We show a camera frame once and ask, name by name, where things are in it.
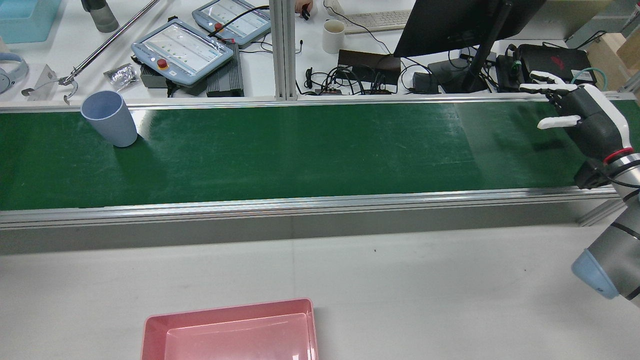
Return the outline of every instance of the green conveyor belt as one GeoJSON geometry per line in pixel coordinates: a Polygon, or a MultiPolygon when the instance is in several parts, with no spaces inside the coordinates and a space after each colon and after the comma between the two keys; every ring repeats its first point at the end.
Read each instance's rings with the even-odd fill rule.
{"type": "MultiPolygon", "coordinates": [[[[616,101],[640,143],[640,108],[616,101]]],[[[583,156],[546,102],[138,110],[106,143],[80,116],[0,114],[0,210],[570,186],[583,156]]]]}

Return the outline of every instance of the gray bottle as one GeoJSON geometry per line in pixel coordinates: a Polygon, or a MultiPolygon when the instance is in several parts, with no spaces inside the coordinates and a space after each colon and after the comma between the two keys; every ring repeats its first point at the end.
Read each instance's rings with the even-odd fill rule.
{"type": "Polygon", "coordinates": [[[120,26],[106,0],[82,0],[82,6],[101,33],[110,33],[120,26]]]}

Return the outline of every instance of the red emergency stop button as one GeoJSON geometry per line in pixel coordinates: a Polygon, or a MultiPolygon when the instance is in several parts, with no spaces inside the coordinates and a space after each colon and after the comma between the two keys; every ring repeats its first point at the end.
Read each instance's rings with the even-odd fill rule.
{"type": "Polygon", "coordinates": [[[161,69],[161,70],[166,69],[166,68],[169,67],[169,64],[166,63],[165,59],[158,60],[156,64],[158,65],[158,68],[161,69]]]}

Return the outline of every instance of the white table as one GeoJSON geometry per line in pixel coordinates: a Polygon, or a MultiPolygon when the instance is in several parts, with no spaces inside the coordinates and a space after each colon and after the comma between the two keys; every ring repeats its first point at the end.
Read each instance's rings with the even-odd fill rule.
{"type": "MultiPolygon", "coordinates": [[[[109,5],[121,25],[147,3],[147,0],[109,0],[109,5]]],[[[268,4],[268,0],[253,0],[252,3],[258,6],[268,4]]],[[[362,3],[356,1],[343,0],[341,3],[346,13],[410,9],[413,6],[412,0],[377,0],[367,3],[366,8],[363,8],[362,3]]],[[[121,38],[116,40],[100,57],[89,65],[84,72],[78,75],[79,90],[72,98],[74,100],[73,103],[79,104],[84,98],[96,91],[113,89],[103,75],[103,72],[125,63],[131,63],[131,43],[164,24],[167,18],[176,15],[181,20],[197,27],[191,16],[191,11],[203,4],[203,1],[198,0],[162,0],[131,29],[124,33],[121,38]]],[[[326,9],[322,6],[322,1],[316,0],[314,9],[312,10],[312,17],[309,21],[305,21],[301,17],[295,19],[296,44],[298,44],[300,40],[304,41],[301,54],[296,55],[296,78],[301,87],[307,68],[313,67],[315,71],[327,71],[337,64],[337,54],[327,54],[321,47],[322,25],[323,22],[329,18],[330,16],[327,14],[326,9]]],[[[378,39],[386,43],[390,51],[393,51],[396,48],[401,33],[401,30],[396,30],[375,32],[374,34],[378,39]]],[[[46,63],[58,76],[66,76],[72,70],[73,66],[79,65],[110,36],[111,34],[100,33],[95,29],[90,14],[82,9],[80,1],[62,0],[60,9],[58,10],[58,17],[51,28],[49,38],[45,42],[8,44],[8,47],[11,51],[25,57],[28,63],[46,63]]],[[[266,39],[269,42],[271,35],[268,35],[266,39]]],[[[504,40],[496,43],[494,51],[503,53],[504,48],[511,42],[512,41],[504,40]]],[[[517,40],[514,43],[520,44],[522,42],[540,44],[541,40],[532,42],[517,40]]],[[[344,47],[345,49],[354,51],[386,53],[386,50],[367,33],[347,35],[344,47]]],[[[259,45],[254,44],[247,50],[258,49],[260,49],[259,45]]],[[[455,58],[457,53],[457,51],[453,51],[451,56],[455,58]]],[[[434,61],[446,60],[447,53],[419,56],[415,59],[427,65],[434,61]]],[[[272,55],[265,53],[243,53],[241,60],[245,96],[251,99],[272,99],[275,94],[272,55]]],[[[404,60],[404,62],[407,65],[411,64],[406,60],[404,60]]],[[[420,71],[420,67],[412,67],[404,75],[407,86],[411,86],[412,74],[415,71],[420,71]]],[[[27,84],[25,81],[17,83],[12,93],[8,92],[0,95],[0,106],[25,104],[25,98],[19,94],[18,90],[33,85],[34,84],[27,84]]],[[[391,91],[393,91],[394,88],[394,86],[389,86],[391,91]]],[[[399,93],[404,94],[405,92],[403,90],[401,87],[399,93]]],[[[55,93],[52,94],[51,99],[54,102],[61,102],[63,95],[69,93],[69,91],[69,86],[56,86],[55,93]]],[[[129,103],[147,101],[149,99],[167,101],[166,90],[147,89],[141,82],[122,90],[121,93],[129,103]]],[[[177,92],[175,96],[180,98],[190,97],[190,95],[182,92],[177,92]]],[[[224,99],[201,99],[200,101],[219,102],[224,101],[224,99]]],[[[188,100],[180,99],[169,101],[169,103],[181,102],[189,103],[188,100]]],[[[31,103],[33,106],[41,104],[42,103],[31,103]]]]}
{"type": "Polygon", "coordinates": [[[0,358],[137,359],[150,315],[309,297],[325,360],[635,359],[640,310],[570,271],[603,229],[0,256],[0,358]]]}

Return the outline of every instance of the red ring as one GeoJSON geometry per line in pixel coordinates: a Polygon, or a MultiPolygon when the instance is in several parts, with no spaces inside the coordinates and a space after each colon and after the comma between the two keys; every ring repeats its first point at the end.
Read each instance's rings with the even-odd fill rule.
{"type": "Polygon", "coordinates": [[[626,147],[624,149],[618,150],[616,152],[614,152],[613,154],[607,156],[606,158],[604,158],[604,160],[602,161],[605,164],[609,164],[609,162],[615,158],[616,156],[620,155],[620,154],[624,154],[626,152],[628,152],[629,154],[632,153],[634,151],[634,148],[632,147],[626,147]]]}

